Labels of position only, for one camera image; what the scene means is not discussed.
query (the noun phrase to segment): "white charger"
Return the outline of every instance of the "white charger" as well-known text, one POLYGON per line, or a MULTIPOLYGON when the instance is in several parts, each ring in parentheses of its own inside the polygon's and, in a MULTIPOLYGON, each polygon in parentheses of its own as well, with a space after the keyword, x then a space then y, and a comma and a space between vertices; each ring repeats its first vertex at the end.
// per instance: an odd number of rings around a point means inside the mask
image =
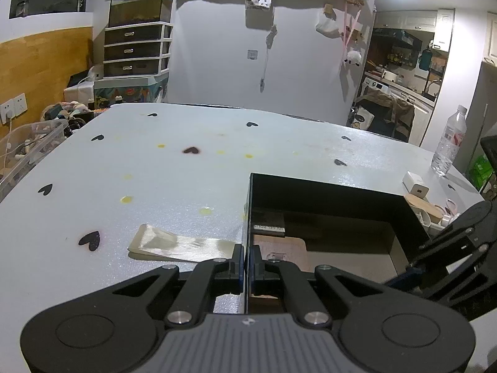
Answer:
POLYGON ((406 175, 404 175, 402 182, 409 193, 421 199, 424 199, 430 190, 430 188, 425 185, 423 178, 415 173, 411 173, 410 171, 407 171, 406 175))

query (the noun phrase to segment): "metal screw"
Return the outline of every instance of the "metal screw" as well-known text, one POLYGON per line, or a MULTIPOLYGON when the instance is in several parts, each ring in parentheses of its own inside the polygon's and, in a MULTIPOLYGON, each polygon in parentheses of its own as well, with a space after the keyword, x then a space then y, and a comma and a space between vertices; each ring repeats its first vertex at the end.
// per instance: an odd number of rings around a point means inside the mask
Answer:
POLYGON ((188 311, 177 310, 167 315, 167 320, 173 324, 186 324, 191 321, 191 314, 188 311))
POLYGON ((322 311, 311 311, 304 316, 304 320, 306 320, 309 324, 312 325, 321 325, 328 322, 330 316, 322 311))

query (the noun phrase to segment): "power outlet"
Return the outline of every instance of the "power outlet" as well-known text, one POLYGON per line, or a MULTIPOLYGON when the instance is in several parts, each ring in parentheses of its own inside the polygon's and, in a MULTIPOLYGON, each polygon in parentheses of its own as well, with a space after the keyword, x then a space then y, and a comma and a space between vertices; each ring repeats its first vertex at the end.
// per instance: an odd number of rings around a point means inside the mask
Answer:
POLYGON ((26 102, 26 95, 24 92, 21 95, 18 95, 13 99, 14 107, 16 109, 16 116, 19 116, 21 113, 26 112, 28 110, 28 104, 26 102))
POLYGON ((0 118, 2 119, 2 125, 7 123, 7 113, 9 111, 12 111, 12 118, 13 118, 16 115, 13 99, 9 99, 6 103, 0 105, 0 118))

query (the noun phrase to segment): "open box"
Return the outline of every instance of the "open box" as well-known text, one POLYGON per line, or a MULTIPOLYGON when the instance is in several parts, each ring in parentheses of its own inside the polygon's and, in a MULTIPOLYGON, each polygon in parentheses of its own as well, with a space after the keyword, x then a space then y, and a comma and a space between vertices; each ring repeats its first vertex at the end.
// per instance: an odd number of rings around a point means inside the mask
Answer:
MULTIPOLYGON (((259 245, 263 259, 293 261, 306 271, 328 264, 382 283, 402 274, 428 240, 401 195, 252 174, 248 202, 248 246, 259 245), (289 251, 264 243, 282 237, 297 246, 289 251), (307 254, 297 249, 301 240, 307 254)), ((250 312, 259 300, 249 297, 250 312)))

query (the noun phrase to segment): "kitchen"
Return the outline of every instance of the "kitchen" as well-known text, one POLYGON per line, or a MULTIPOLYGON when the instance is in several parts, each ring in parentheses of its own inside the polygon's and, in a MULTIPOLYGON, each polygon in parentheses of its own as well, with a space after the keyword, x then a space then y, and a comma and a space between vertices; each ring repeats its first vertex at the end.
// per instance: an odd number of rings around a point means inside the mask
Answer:
POLYGON ((349 121, 353 127, 422 144, 443 83, 454 14, 445 9, 377 13, 349 121))

